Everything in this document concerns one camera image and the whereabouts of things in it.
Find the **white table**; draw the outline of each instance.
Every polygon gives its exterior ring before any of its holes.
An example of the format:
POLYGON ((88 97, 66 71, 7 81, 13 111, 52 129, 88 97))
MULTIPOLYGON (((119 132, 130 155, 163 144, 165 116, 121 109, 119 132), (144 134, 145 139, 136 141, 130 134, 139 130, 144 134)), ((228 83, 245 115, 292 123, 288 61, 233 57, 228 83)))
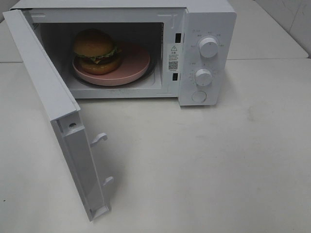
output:
POLYGON ((309 232, 310 67, 228 61, 215 107, 79 100, 116 177, 112 212, 89 223, 23 64, 0 64, 1 232, 309 232))
MULTIPOLYGON (((238 16, 228 59, 307 58, 308 54, 253 0, 229 0, 238 16)), ((0 62, 21 62, 6 22, 0 24, 0 62)))

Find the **white wall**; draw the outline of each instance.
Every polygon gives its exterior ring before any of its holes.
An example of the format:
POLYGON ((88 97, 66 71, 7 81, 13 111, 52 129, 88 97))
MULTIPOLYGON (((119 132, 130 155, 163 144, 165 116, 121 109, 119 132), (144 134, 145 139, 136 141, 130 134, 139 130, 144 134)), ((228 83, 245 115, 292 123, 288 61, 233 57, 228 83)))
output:
POLYGON ((0 22, 3 20, 2 12, 9 10, 18 0, 0 0, 0 22))
POLYGON ((256 0, 311 57, 311 0, 256 0))

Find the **timer knob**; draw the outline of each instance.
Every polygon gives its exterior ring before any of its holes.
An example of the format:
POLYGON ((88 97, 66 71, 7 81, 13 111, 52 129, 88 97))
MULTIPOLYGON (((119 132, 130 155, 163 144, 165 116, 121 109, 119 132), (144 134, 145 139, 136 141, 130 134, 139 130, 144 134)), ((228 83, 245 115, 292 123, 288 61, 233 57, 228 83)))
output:
POLYGON ((194 79, 198 86, 207 86, 212 82, 213 76, 208 69, 200 69, 195 73, 194 79))
POLYGON ((218 41, 213 37, 205 37, 199 43, 200 54, 203 57, 210 58, 218 53, 218 41))

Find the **round button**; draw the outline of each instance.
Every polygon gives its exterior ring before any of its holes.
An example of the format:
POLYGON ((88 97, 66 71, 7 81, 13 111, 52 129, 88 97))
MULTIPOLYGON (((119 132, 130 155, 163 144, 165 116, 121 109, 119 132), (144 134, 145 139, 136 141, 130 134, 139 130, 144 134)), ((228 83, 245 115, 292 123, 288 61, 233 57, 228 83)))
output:
POLYGON ((208 69, 200 69, 195 73, 194 79, 198 86, 207 86, 212 82, 213 76, 208 69))
POLYGON ((200 41, 199 48, 203 57, 213 57, 218 53, 218 41, 213 37, 205 37, 200 41))
POLYGON ((192 95, 192 100, 197 103, 202 103, 206 100, 206 93, 204 91, 197 91, 192 95))

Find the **microwave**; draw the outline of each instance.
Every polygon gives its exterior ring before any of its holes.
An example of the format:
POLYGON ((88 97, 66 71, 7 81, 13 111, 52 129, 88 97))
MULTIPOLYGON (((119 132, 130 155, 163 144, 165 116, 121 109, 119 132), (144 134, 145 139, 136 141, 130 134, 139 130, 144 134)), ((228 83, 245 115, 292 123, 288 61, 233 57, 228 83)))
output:
POLYGON ((75 99, 178 98, 181 106, 214 105, 236 13, 226 0, 20 0, 3 13, 38 93, 90 221, 110 210, 75 99), (72 67, 72 44, 85 29, 144 47, 150 62, 137 80, 87 83, 72 67))

